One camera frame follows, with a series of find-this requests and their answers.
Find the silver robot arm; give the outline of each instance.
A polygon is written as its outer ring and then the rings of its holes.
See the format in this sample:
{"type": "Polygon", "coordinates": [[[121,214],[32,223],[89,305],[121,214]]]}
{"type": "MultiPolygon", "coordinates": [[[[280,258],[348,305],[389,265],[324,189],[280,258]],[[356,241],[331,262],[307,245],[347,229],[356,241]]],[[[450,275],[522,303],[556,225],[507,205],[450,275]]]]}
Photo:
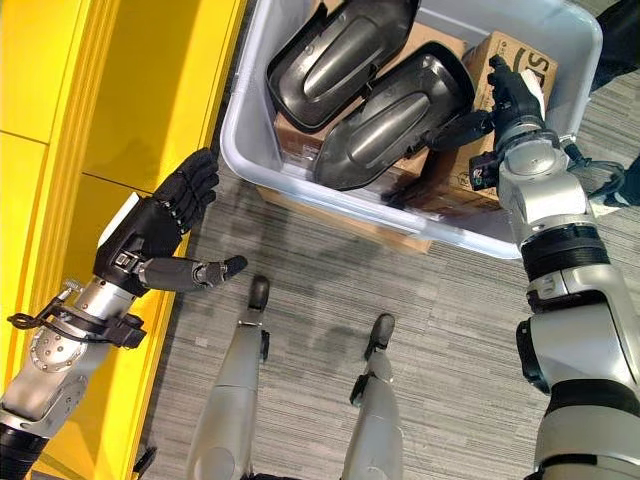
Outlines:
{"type": "Polygon", "coordinates": [[[496,151],[470,175],[487,183],[497,170],[530,280],[534,315],[516,335],[522,369],[551,395],[527,479],[640,478],[640,321],[538,101],[500,57],[491,66],[496,151]]]}
{"type": "Polygon", "coordinates": [[[201,263],[173,258],[182,235],[204,215],[218,183],[208,149],[192,154],[150,197],[132,196],[101,239],[93,278],[75,282],[35,317],[9,317],[38,328],[28,358],[0,399],[0,478],[22,479],[82,399],[111,345],[135,348],[145,332],[128,313],[149,289],[213,287],[246,266],[244,257],[201,263]],[[79,292],[72,305],[65,302],[79,292]]]}

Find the plastic storage bin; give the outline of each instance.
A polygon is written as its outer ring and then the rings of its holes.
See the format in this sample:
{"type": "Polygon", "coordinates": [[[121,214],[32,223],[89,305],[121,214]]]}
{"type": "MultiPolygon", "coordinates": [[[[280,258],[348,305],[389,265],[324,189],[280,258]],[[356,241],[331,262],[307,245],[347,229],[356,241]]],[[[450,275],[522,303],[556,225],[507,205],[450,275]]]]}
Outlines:
{"type": "MultiPolygon", "coordinates": [[[[366,190],[338,192],[317,185],[283,161],[265,70],[310,9],[310,0],[258,1],[221,131],[222,155],[230,168],[298,202],[494,257],[518,258],[505,212],[453,220],[401,211],[366,190]]],[[[561,137],[575,136],[602,45],[600,27],[589,13],[561,0],[424,0],[416,21],[461,38],[469,47],[500,30],[550,55],[559,67],[547,122],[561,137]]]]}

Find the black cable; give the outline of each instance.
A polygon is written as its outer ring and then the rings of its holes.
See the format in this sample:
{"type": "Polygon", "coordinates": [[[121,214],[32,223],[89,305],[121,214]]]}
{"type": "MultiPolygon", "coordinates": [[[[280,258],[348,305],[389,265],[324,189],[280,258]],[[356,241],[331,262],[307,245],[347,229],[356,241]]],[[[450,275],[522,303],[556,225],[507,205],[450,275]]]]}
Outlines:
{"type": "Polygon", "coordinates": [[[16,313],[7,318],[7,321],[11,323],[18,330],[31,330],[32,328],[37,327],[45,327],[49,330],[55,332],[56,334],[64,337],[68,340],[73,340],[79,343],[109,343],[108,340],[99,339],[99,338],[88,338],[88,337],[76,337],[70,333],[65,332],[59,327],[56,327],[51,322],[47,322],[37,317],[32,317],[31,315],[27,315],[26,313],[16,313]]]}
{"type": "Polygon", "coordinates": [[[608,196],[616,193],[624,186],[625,170],[624,166],[618,162],[593,160],[582,155],[575,143],[570,143],[564,148],[565,153],[569,156],[571,163],[567,167],[569,172],[577,169],[599,169],[610,174],[609,181],[600,188],[587,194],[587,198],[592,199],[599,196],[608,196]]]}

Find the black plastic cover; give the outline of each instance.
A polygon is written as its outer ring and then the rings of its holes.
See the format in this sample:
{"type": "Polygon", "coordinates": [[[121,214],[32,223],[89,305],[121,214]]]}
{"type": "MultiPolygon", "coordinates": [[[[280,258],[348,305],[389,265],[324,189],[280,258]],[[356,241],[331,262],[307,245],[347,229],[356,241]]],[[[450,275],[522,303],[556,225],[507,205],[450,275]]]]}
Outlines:
{"type": "Polygon", "coordinates": [[[314,180],[336,190],[364,187],[434,131],[470,111],[474,87],[451,50],[428,42],[375,80],[366,101],[325,139],[314,180]]]}
{"type": "Polygon", "coordinates": [[[299,130],[317,132],[364,93],[404,46],[419,0],[346,0],[315,14],[271,60],[276,108],[299,130]]]}

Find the brown cardboard box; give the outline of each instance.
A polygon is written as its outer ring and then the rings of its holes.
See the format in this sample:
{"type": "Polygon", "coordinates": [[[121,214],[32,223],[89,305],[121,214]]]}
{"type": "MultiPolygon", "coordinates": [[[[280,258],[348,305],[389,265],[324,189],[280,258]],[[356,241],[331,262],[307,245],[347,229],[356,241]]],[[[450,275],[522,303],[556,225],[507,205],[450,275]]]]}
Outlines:
{"type": "MultiPolygon", "coordinates": [[[[489,59],[495,54],[500,54],[512,70],[532,70],[540,81],[545,105],[548,104],[558,68],[557,63],[513,37],[502,32],[493,32],[463,57],[477,86],[474,109],[490,111],[494,105],[493,88],[487,83],[487,75],[492,72],[489,59]]],[[[439,154],[430,159],[424,176],[424,191],[428,193],[411,201],[410,205],[449,215],[467,215],[500,208],[495,188],[474,192],[469,182],[469,160],[493,150],[493,138],[492,133],[457,151],[439,154]]]]}
{"type": "MultiPolygon", "coordinates": [[[[314,2],[312,12],[314,12],[319,4],[319,0],[314,2]]],[[[333,10],[341,2],[340,0],[325,0],[329,11],[333,10]]],[[[378,75],[382,75],[397,65],[399,62],[411,55],[418,47],[428,41],[437,41],[446,45],[458,57],[462,57],[466,44],[451,35],[447,35],[433,28],[415,23],[407,39],[407,43],[400,53],[387,65],[385,65],[378,75]]],[[[304,168],[310,168],[312,162],[320,152],[322,142],[333,129],[333,127],[352,112],[359,104],[361,99],[354,101],[345,108],[329,125],[316,133],[303,133],[291,125],[286,118],[280,113],[276,116],[274,127],[276,136],[283,151],[290,154],[288,159],[297,163],[304,168]]],[[[427,159],[428,151],[426,149],[418,152],[412,158],[403,158],[396,162],[387,172],[385,172],[378,180],[366,187],[368,190],[376,193],[384,193],[389,190],[400,188],[420,176],[422,167],[427,159]]]]}

